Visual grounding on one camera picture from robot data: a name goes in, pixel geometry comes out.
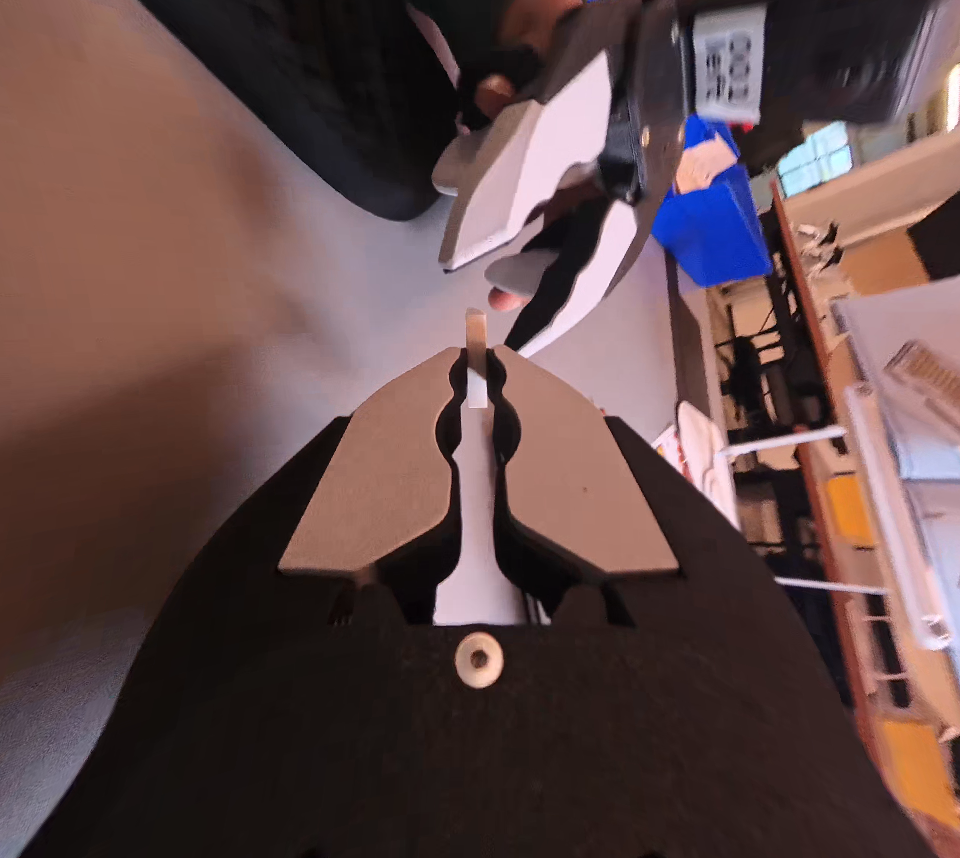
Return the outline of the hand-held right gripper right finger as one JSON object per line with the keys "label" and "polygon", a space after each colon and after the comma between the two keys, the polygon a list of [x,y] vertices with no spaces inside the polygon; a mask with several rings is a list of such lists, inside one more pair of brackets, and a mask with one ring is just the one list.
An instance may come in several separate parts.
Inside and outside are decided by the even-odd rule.
{"label": "hand-held right gripper right finger", "polygon": [[678,559],[602,411],[508,347],[493,356],[515,422],[507,427],[506,506],[522,539],[586,578],[677,573]]}

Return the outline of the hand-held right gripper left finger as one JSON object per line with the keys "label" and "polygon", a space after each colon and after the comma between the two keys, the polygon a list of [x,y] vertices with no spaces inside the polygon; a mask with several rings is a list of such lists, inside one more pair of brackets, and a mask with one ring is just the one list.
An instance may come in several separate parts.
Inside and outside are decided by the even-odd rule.
{"label": "hand-held right gripper left finger", "polygon": [[457,347],[385,384],[354,411],[282,555],[284,574],[354,577],[439,526],[452,472],[437,438],[454,401]]}

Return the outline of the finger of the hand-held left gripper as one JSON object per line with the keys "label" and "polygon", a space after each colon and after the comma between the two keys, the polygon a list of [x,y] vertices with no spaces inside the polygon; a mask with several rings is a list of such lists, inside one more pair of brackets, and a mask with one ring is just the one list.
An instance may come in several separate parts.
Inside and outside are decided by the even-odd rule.
{"label": "finger of the hand-held left gripper", "polygon": [[502,290],[526,300],[505,345],[529,358],[594,311],[630,271],[652,232],[655,206],[595,197],[502,259]]}
{"label": "finger of the hand-held left gripper", "polygon": [[438,253],[445,272],[515,240],[571,169],[596,162],[612,97],[609,56],[600,51],[554,96],[514,103],[447,147],[434,168],[435,189],[452,200]]}

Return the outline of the small white plate brick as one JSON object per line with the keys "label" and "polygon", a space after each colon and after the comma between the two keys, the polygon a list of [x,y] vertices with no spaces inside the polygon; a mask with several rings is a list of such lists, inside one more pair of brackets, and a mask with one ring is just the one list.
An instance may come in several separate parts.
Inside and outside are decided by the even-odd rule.
{"label": "small white plate brick", "polygon": [[466,404],[472,410],[489,407],[488,322],[486,312],[468,308],[465,313]]}

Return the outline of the grey desk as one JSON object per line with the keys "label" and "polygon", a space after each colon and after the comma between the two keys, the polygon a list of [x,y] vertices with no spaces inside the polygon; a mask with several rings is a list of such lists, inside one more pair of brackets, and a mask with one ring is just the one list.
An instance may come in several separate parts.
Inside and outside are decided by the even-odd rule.
{"label": "grey desk", "polygon": [[[465,69],[412,0],[414,24]],[[138,0],[2,0],[2,755],[94,740],[210,537],[469,307]]]}

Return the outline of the person's left hand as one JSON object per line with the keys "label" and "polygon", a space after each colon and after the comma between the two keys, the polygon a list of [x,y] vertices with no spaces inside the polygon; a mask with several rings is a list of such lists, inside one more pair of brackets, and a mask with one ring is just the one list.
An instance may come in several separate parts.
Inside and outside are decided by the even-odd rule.
{"label": "person's left hand", "polygon": [[[545,60],[558,24],[583,4],[584,0],[513,0],[503,15],[497,48],[523,50]],[[510,105],[516,93],[508,77],[494,73],[478,83],[474,100],[479,111],[493,120]]]}

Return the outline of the blue plastic bin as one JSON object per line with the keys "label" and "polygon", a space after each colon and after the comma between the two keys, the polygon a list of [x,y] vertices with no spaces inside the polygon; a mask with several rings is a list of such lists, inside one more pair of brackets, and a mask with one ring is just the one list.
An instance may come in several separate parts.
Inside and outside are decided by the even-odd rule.
{"label": "blue plastic bin", "polygon": [[769,276],[773,270],[749,172],[730,128],[691,115],[684,150],[716,135],[738,150],[738,163],[698,192],[678,194],[674,178],[653,227],[655,240],[704,289]]}

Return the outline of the window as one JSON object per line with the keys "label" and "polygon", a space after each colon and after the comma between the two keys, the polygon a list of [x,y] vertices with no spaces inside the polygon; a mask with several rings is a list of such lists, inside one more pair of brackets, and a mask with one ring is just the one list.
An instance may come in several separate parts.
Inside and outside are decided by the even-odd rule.
{"label": "window", "polygon": [[848,126],[834,121],[787,152],[775,172],[782,196],[789,199],[845,177],[855,165]]}

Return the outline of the white plastic board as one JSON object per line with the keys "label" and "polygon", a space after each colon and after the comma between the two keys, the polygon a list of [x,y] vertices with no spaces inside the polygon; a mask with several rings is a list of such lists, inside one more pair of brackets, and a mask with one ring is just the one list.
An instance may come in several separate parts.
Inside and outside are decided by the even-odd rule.
{"label": "white plastic board", "polygon": [[689,401],[678,402],[678,443],[688,478],[714,508],[738,531],[738,496],[723,432],[714,420]]}

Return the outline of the white paper scrap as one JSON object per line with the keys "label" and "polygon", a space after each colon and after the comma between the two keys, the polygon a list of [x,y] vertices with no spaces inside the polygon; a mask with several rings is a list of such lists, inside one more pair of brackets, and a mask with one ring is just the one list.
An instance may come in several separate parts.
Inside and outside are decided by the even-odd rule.
{"label": "white paper scrap", "polygon": [[678,195],[708,189],[714,180],[738,164],[738,150],[721,135],[686,148],[675,177]]}

